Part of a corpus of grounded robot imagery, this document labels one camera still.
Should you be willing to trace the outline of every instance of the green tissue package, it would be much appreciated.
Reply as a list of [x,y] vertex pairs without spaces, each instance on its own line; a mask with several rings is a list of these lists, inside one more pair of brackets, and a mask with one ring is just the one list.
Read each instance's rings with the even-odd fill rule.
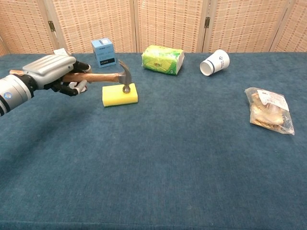
[[151,45],[142,54],[142,66],[157,72],[177,75],[183,59],[182,49]]

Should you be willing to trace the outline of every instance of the robotic hand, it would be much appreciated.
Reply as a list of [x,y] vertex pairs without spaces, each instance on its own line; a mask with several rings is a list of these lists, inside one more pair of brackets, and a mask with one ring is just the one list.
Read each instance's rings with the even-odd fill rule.
[[34,97],[35,90],[52,89],[69,96],[78,95],[87,81],[81,81],[74,89],[62,82],[65,74],[91,72],[91,66],[72,56],[47,55],[23,67],[24,75],[8,75],[0,79],[0,116]]

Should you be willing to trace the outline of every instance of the blue box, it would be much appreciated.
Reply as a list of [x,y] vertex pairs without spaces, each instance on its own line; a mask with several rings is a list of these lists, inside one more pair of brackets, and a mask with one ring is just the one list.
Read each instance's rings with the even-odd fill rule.
[[116,64],[114,47],[108,38],[92,41],[92,48],[99,68]]

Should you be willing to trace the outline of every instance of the white paper cup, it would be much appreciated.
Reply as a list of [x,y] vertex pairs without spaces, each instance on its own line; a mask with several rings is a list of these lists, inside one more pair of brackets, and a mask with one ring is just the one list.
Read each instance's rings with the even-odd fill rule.
[[228,54],[225,51],[218,49],[201,63],[200,69],[203,75],[210,76],[211,74],[214,74],[221,69],[225,69],[228,66]]

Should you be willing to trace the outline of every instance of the plastic bag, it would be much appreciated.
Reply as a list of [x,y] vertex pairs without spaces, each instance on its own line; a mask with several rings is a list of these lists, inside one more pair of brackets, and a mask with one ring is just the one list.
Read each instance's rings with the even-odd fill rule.
[[250,123],[283,134],[295,134],[283,95],[253,87],[245,93],[249,101]]

